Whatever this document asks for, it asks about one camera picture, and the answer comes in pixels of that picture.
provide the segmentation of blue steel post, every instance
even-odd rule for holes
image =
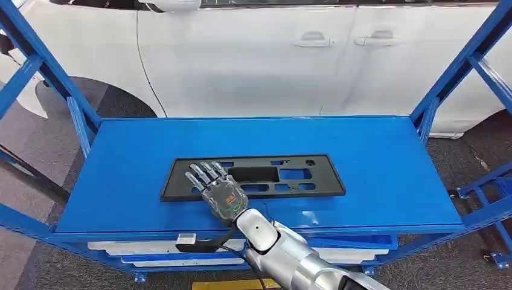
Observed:
[[[27,60],[32,59],[33,56],[42,59],[42,64],[38,68],[41,75],[64,99],[70,96],[75,97],[80,109],[85,113],[89,125],[92,126],[93,131],[97,131],[101,123],[100,116],[89,105],[80,90],[11,1],[0,1],[0,28],[6,32],[16,47],[27,57]]]
[[[412,111],[410,117],[416,126],[419,126],[421,118],[432,100],[438,97],[439,104],[441,105],[446,97],[471,71],[473,67],[469,62],[469,57],[475,56],[475,53],[482,57],[485,56],[503,34],[507,32],[510,25],[512,25],[512,1],[501,0],[475,35],[467,42],[461,52]]]

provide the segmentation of blue metal frame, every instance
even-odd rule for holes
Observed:
[[[474,193],[478,200],[480,201],[482,207],[476,212],[489,211],[490,203],[487,197],[485,196],[484,187],[486,185],[493,186],[498,190],[500,197],[499,201],[503,199],[510,199],[512,196],[512,177],[507,176],[512,173],[512,162],[506,163],[493,171],[489,172],[482,178],[471,182],[470,184],[458,188],[457,192],[459,193],[459,197],[463,199],[469,198],[469,194]],[[491,258],[496,263],[496,266],[499,269],[509,268],[509,262],[512,261],[512,238],[508,234],[507,230],[503,226],[501,221],[508,219],[510,216],[504,214],[500,219],[493,221],[490,225],[494,225],[497,229],[505,247],[507,248],[508,254],[503,254],[499,252],[492,252]]]
[[[471,69],[475,69],[485,80],[492,91],[499,97],[502,103],[512,112],[512,91],[503,82],[499,75],[494,72],[483,58],[498,39],[508,30],[512,24],[512,1],[501,0],[492,14],[469,40],[468,44],[457,55],[448,69],[441,75],[426,96],[411,113],[410,118],[415,124],[419,139],[425,143],[434,120],[437,108],[462,81]],[[91,141],[88,138],[89,130],[98,132],[102,120],[98,114],[89,106],[78,88],[66,75],[62,67],[50,54],[43,42],[38,38],[33,29],[29,26],[23,16],[11,1],[0,1],[0,27],[7,33],[9,38],[27,57],[20,70],[0,91],[0,117],[13,103],[16,96],[30,80],[36,71],[44,76],[52,88],[66,100],[71,117],[77,131],[78,140],[85,157],[91,151]],[[365,272],[372,274],[374,268],[395,259],[424,250],[447,240],[476,231],[490,224],[510,218],[512,216],[512,195],[505,192],[502,199],[489,204],[480,191],[480,186],[496,181],[497,183],[509,184],[509,180],[500,179],[505,172],[510,171],[512,164],[506,164],[468,185],[459,189],[461,196],[467,196],[470,191],[475,191],[477,196],[484,203],[482,210],[475,211],[461,218],[464,228],[455,231],[452,225],[424,225],[423,227],[410,227],[407,225],[390,225],[376,228],[344,227],[322,228],[322,229],[300,229],[299,232],[308,238],[321,237],[317,242],[338,245],[332,240],[326,240],[329,236],[343,235],[378,235],[378,234],[408,234],[421,233],[422,235],[413,242],[407,243],[389,254],[378,256],[376,260],[363,262]],[[30,218],[12,208],[0,204],[0,226],[8,230],[32,237],[41,242],[47,243],[63,250],[71,251],[80,256],[102,263],[120,271],[135,273],[135,280],[143,282],[146,275],[143,272],[152,271],[197,271],[206,269],[226,269],[225,266],[201,266],[201,267],[150,267],[137,268],[131,264],[122,263],[119,257],[108,256],[104,251],[89,250],[86,242],[98,240],[166,240],[175,239],[175,232],[133,232],[133,233],[55,233],[48,225]],[[198,234],[218,234],[210,231]],[[497,263],[501,263],[508,256],[495,255]],[[229,269],[246,269],[247,265],[230,266]]]

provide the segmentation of blue cart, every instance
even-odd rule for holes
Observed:
[[[55,227],[5,205],[0,205],[0,225],[134,273],[136,280],[145,280],[145,273],[152,271],[248,268],[230,260],[235,258],[230,253],[198,257],[174,251],[179,233],[209,239],[226,231],[204,202],[160,201],[176,158],[329,154],[346,195],[256,199],[251,207],[270,212],[321,253],[331,251],[329,257],[357,253],[357,258],[332,262],[361,265],[367,274],[512,216],[512,196],[504,196],[461,217],[424,148],[437,108],[472,69],[512,112],[511,89],[484,59],[512,24],[511,0],[501,0],[409,116],[102,119],[9,0],[0,1],[0,24],[27,57],[0,92],[0,114],[38,71],[67,102],[86,157]],[[248,128],[250,135],[233,142],[222,133],[213,134]],[[22,162],[6,153],[1,156],[10,164]],[[398,247],[401,234],[420,237]],[[230,242],[239,243],[240,238]]]

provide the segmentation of car body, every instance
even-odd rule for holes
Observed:
[[[70,76],[116,86],[159,117],[235,117],[407,115],[495,6],[223,1],[26,0],[20,11]],[[509,82],[511,42],[508,33],[488,54]],[[43,115],[26,90],[22,105]],[[501,109],[471,72],[432,135],[460,137]]]

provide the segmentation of robotic arm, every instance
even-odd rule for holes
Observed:
[[[248,208],[248,198],[224,168],[202,162],[185,175],[201,191],[210,209],[227,227],[240,230],[248,240],[245,256],[284,289],[389,290],[362,273],[347,271],[322,260],[306,240],[277,221],[269,222]]]

